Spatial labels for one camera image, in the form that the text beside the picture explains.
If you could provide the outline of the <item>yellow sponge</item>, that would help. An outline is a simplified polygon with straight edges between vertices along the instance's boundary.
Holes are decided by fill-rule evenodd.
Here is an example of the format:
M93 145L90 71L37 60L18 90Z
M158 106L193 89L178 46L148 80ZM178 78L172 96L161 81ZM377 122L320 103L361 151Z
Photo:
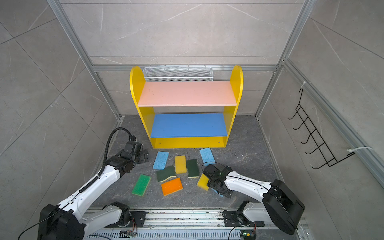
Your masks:
M210 189L210 187L207 186L208 182L209 178L205 174L202 174L197 183L197 186L205 191L208 191Z
M186 156L175 157L175 173L185 174L187 172Z

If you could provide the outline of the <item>yellow sponge right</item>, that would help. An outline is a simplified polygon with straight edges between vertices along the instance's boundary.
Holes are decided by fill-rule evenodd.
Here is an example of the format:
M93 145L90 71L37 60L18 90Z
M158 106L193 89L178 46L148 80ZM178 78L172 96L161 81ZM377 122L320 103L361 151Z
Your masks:
M197 186L205 191L208 191L210 189L210 187L207 186L208 182L209 178L205 174L202 174L197 183Z

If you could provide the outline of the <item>dark green sponge curved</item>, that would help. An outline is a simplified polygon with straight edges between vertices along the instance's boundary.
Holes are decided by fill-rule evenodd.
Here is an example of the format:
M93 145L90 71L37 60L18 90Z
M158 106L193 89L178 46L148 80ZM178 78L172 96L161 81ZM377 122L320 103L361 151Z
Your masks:
M165 182L168 179L175 178L175 177L176 177L175 166L168 166L163 170L157 171L157 181L159 183Z

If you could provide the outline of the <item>orange sponge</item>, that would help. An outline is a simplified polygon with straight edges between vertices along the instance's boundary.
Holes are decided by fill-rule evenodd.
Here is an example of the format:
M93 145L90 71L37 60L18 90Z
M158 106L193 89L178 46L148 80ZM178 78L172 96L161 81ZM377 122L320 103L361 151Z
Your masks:
M183 189L180 178L176 178L161 184L163 196L168 196Z

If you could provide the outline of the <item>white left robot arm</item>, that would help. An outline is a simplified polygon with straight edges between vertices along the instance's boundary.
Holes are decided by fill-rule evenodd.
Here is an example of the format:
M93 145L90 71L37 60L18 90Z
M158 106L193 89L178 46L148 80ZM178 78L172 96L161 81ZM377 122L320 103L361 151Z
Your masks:
M96 174L79 190L57 205L48 204L40 213L39 240L83 240L94 232L116 224L134 223L129 206L113 202L102 210L85 216L93 202L137 164L149 162L149 152L142 144L129 141L123 150L107 160L101 174Z

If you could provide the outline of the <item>yellow sponge centre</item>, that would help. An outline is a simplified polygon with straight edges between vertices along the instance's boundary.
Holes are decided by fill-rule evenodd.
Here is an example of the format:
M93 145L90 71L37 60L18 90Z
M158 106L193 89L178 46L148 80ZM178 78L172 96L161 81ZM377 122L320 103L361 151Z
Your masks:
M175 157L175 173L185 174L187 172L186 156Z

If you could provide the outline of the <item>dark green sponge upright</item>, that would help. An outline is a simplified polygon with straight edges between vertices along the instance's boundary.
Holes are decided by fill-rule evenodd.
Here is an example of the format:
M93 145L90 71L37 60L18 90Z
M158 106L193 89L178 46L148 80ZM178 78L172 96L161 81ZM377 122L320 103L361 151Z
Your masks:
M200 176L200 170L196 159L186 161L188 178L198 178Z

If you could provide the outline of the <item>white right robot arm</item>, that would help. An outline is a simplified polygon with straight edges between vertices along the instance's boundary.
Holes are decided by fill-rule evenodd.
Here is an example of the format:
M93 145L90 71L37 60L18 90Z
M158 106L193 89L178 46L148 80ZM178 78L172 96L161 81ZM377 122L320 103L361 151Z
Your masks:
M240 205L235 218L240 225L272 223L288 235L298 230L305 205L281 180L254 180L233 171L229 166L220 170L214 162L203 164L202 171L208 178L207 186L219 195L231 198L233 192L239 192L258 201L257 204L244 201Z

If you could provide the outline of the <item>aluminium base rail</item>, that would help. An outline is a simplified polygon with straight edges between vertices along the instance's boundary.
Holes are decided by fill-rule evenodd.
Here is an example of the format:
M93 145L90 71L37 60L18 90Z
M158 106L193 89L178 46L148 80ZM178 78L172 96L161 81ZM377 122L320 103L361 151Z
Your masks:
M310 240L305 219L289 235L272 223L249 226L230 220L235 212L222 210L132 210L134 223L125 228L109 225L89 240Z

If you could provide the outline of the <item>yellow shelf unit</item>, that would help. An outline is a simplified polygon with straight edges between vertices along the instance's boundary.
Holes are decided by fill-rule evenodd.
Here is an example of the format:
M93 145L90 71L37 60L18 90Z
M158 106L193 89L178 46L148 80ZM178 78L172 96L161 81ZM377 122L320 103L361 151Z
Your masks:
M228 81L145 76L130 72L131 96L154 149L225 148L241 102L244 74Z

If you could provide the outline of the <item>blue sponge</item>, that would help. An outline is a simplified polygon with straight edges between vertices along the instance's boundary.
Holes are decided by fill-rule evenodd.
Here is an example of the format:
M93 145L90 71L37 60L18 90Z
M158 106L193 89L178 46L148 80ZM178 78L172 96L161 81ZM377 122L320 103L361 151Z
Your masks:
M206 163L215 163L214 156L212 154L212 150L210 148L206 149L200 149L200 154L203 160L202 166L204 166Z
M168 152L158 152L155 158L153 169L164 170L167 164L168 156Z

